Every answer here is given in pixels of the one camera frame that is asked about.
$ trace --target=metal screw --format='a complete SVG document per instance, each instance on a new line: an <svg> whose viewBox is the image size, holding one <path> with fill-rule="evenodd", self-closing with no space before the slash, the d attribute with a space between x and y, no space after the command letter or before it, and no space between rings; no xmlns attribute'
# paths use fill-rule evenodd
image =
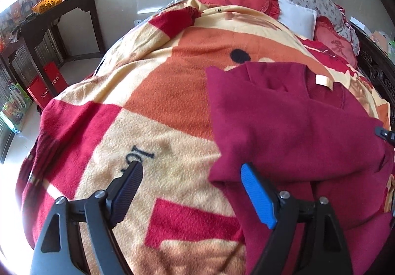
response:
<svg viewBox="0 0 395 275"><path fill-rule="evenodd" d="M98 190L97 192L95 192L95 197L96 198L102 198L105 194L104 190Z"/></svg>
<svg viewBox="0 0 395 275"><path fill-rule="evenodd" d="M322 197L319 198L319 202L321 204L323 204L323 205L327 205L327 204L329 204L329 199L324 197L324 196L322 196Z"/></svg>
<svg viewBox="0 0 395 275"><path fill-rule="evenodd" d="M55 200L55 203L56 203L57 205L60 205L60 204L63 204L65 200L66 200L65 197L59 197L59 198L57 198L57 199Z"/></svg>
<svg viewBox="0 0 395 275"><path fill-rule="evenodd" d="M289 192L287 192L286 190L281 190L280 197L282 199L288 199L289 197L291 197L291 194Z"/></svg>

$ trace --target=red paper bag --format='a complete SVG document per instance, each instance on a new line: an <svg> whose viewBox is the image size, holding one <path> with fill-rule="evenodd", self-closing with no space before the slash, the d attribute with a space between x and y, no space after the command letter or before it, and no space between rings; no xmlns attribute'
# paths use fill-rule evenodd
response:
<svg viewBox="0 0 395 275"><path fill-rule="evenodd" d="M48 63L44 67L44 71L48 78L52 81L52 84L58 93L61 93L68 87L68 84L60 74L59 69L56 67L54 62ZM44 109L53 98L52 94L46 88L44 82L38 76L34 78L27 90L41 109Z"/></svg>

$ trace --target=white pillow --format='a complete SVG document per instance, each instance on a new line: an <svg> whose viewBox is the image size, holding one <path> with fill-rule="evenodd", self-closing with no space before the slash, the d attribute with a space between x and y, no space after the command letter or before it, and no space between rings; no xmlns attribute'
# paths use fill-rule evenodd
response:
<svg viewBox="0 0 395 275"><path fill-rule="evenodd" d="M278 5L280 6L280 16L277 21L309 40L314 39L317 20L315 10L302 7L288 0L278 0Z"/></svg>

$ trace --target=maroon sweater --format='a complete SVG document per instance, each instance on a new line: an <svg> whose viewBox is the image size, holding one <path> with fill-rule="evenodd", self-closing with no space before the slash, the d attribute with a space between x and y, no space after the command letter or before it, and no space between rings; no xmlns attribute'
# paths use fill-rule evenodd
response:
<svg viewBox="0 0 395 275"><path fill-rule="evenodd" d="M297 63L247 62L230 71L207 69L211 119L221 157L209 179L232 205L246 241L247 274L270 230L240 180L252 162L279 190L297 199L329 198L344 231L354 274L370 267L390 233L383 213L394 149L375 135L370 118L340 83L333 91ZM296 230L283 274L291 274L303 225Z"/></svg>

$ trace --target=blue gripper pad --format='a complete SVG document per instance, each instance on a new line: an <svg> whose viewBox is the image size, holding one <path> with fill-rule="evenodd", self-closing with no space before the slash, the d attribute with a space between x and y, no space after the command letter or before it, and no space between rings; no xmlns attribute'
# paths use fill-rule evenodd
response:
<svg viewBox="0 0 395 275"><path fill-rule="evenodd" d="M241 182L261 223L266 224L269 229L273 229L277 224L274 204L267 195L267 192L263 189L249 164L244 164L241 167Z"/></svg>
<svg viewBox="0 0 395 275"><path fill-rule="evenodd" d="M112 199L111 215L109 218L109 225L115 227L116 224L122 222L129 210L130 204L139 189L141 181L143 180L143 166L139 162L133 162L134 167L129 167L124 173L124 176L117 178L118 191L112 197L110 194L107 199Z"/></svg>

